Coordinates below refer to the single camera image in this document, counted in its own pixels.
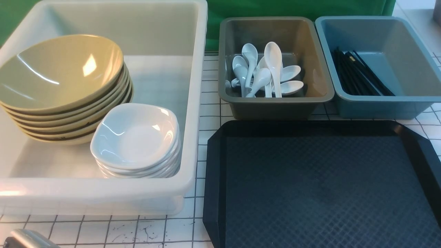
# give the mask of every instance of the blue container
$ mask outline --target blue container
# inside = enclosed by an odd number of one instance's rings
[[[342,118],[413,119],[441,102],[441,71],[412,27],[383,16],[333,16],[316,21]],[[343,91],[331,52],[355,50],[395,96]]]

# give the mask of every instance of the tan bowl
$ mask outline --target tan bowl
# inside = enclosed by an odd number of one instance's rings
[[[127,95],[126,102],[125,103],[129,103],[133,100],[133,96],[134,96],[134,91],[133,88],[130,92],[130,94]],[[28,137],[37,140],[37,141],[41,141],[41,142],[46,142],[46,143],[53,143],[53,144],[57,144],[57,145],[64,145],[64,146],[73,146],[73,145],[79,145],[79,144],[84,144],[87,142],[90,142],[93,138],[93,135],[95,133],[95,129],[86,133],[86,134],[82,134],[82,135],[78,135],[72,138],[68,138],[68,139],[47,139],[47,138],[39,138],[33,135],[29,135],[27,133],[25,133]]]
[[[19,120],[23,123],[27,123],[27,124],[35,125],[35,126],[42,126],[42,127],[47,126],[42,122],[60,120],[60,119],[65,119],[65,118],[72,117],[75,115],[79,115],[79,114],[86,112],[90,109],[97,109],[97,107],[99,105],[102,105],[104,102],[108,103],[109,101],[111,101],[110,97],[115,97],[115,94],[118,94],[117,91],[119,91],[121,89],[122,85],[124,85],[123,79],[126,76],[125,73],[128,73],[128,70],[127,70],[127,67],[124,65],[123,68],[121,69],[121,72],[118,75],[117,80],[114,82],[113,86],[110,89],[108,89],[106,92],[104,92],[104,94],[102,94],[98,98],[94,99],[93,101],[86,103],[83,106],[80,106],[78,108],[71,109],[68,111],[64,111],[61,113],[50,114],[50,115],[31,115],[31,114],[26,114],[26,113],[16,111],[13,109],[9,109],[5,106],[2,106],[2,107],[11,116],[11,118],[13,118],[15,120]]]
[[[115,106],[117,106],[119,104],[130,102],[132,100],[132,98],[133,98],[133,90],[132,89],[133,89],[132,84],[129,84],[127,90],[125,91],[124,98],[120,102],[118,102],[117,104],[113,105],[112,108],[114,108]],[[70,138],[74,138],[74,137],[80,137],[80,136],[82,136],[84,134],[88,134],[90,132],[94,132],[95,129],[97,129],[97,126],[99,125],[99,123],[104,118],[104,116],[102,116],[101,119],[98,119],[97,121],[95,121],[92,124],[89,124],[89,125],[87,125],[85,127],[77,128],[75,130],[69,130],[67,132],[58,132],[58,133],[52,133],[52,134],[45,134],[45,133],[40,133],[40,132],[30,132],[29,130],[26,130],[24,128],[21,128],[21,127],[19,127],[19,128],[26,135],[28,135],[29,137],[31,137],[33,139],[43,140],[43,141],[46,141],[46,142],[50,142],[50,141],[57,142],[57,141],[60,141],[60,140],[70,139]]]
[[[113,41],[75,34],[36,44],[0,67],[3,106],[27,114],[75,109],[106,92],[123,66]]]
[[[37,140],[37,141],[46,142],[46,143],[53,143],[56,145],[74,146],[74,145],[80,145],[80,144],[90,142],[93,138],[94,133],[95,133],[95,131],[92,131],[90,133],[76,136],[76,137],[73,137],[70,139],[59,139],[59,140],[40,139],[38,137],[33,137],[32,135],[28,135],[28,137],[30,137],[34,140]]]
[[[50,127],[58,127],[67,125],[74,122],[79,122],[84,119],[88,119],[91,115],[100,113],[103,108],[111,104],[119,95],[124,93],[126,90],[127,84],[129,80],[129,74],[123,73],[123,78],[118,82],[118,85],[112,89],[112,95],[107,97],[104,101],[101,101],[100,104],[94,106],[93,108],[81,112],[77,115],[73,115],[67,118],[58,119],[58,120],[49,120],[49,121],[32,121],[25,120],[20,117],[17,117],[13,114],[10,114],[10,117],[18,122],[18,125],[24,128],[30,128],[33,130],[37,130],[36,128],[50,128]]]
[[[80,118],[78,121],[69,123],[69,124],[65,124],[65,125],[61,125],[61,126],[54,126],[54,127],[34,127],[34,126],[29,126],[27,124],[23,124],[19,121],[16,121],[15,123],[26,129],[27,131],[30,131],[32,133],[37,133],[37,134],[53,134],[53,133],[62,133],[62,132],[68,132],[69,130],[74,130],[74,129],[78,129],[78,128],[83,128],[87,125],[89,125],[90,123],[95,123],[97,120],[100,120],[102,118],[104,118],[104,116],[107,114],[107,112],[109,112],[111,109],[113,109],[115,106],[119,105],[121,102],[123,102],[122,100],[124,99],[124,97],[126,97],[127,91],[130,88],[130,81],[126,81],[124,88],[119,92],[119,94],[112,100],[112,102],[110,102],[107,105],[103,105],[103,108],[101,108],[98,112],[90,115],[90,116],[86,116],[84,118]]]

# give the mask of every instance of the textured tray surface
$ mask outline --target textured tray surface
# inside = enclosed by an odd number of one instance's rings
[[[225,247],[441,247],[397,136],[226,140]]]

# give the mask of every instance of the white plastic bin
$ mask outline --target white plastic bin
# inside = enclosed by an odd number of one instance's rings
[[[194,184],[206,22],[205,0],[44,0],[35,5],[0,49],[0,65],[61,35],[112,39],[133,79],[133,102],[165,107],[178,117],[181,168],[166,179],[104,179],[89,144],[65,147],[31,140],[0,111],[0,213],[181,211],[183,195]]]

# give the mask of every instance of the countertop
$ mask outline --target countertop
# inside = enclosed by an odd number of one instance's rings
[[[430,6],[434,0],[418,4]],[[394,15],[407,19],[423,41],[429,43],[433,60],[441,70],[441,45],[432,47],[441,29],[421,29],[421,20],[409,19],[412,0],[397,0]],[[202,73],[200,131],[196,183],[185,196],[184,210],[174,216],[66,216],[66,215],[2,215],[0,242],[12,229],[25,228],[40,232],[63,248],[210,248],[213,247],[202,223],[204,203],[206,149],[208,138],[225,122],[233,120],[229,105],[217,94],[217,56],[205,56]],[[333,102],[319,106],[310,120],[341,120]],[[416,119],[396,120],[431,140],[441,158],[441,103],[432,105]]]

